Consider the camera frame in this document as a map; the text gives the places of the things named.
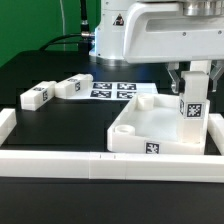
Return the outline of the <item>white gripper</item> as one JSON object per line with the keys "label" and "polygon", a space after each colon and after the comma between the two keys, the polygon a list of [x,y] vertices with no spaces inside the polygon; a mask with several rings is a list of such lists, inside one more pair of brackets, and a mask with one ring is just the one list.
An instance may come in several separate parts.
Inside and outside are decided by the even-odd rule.
{"label": "white gripper", "polygon": [[224,0],[150,0],[132,4],[125,23],[123,57],[129,63],[163,63],[175,94],[185,91],[178,62],[217,60],[215,92],[224,74]]}

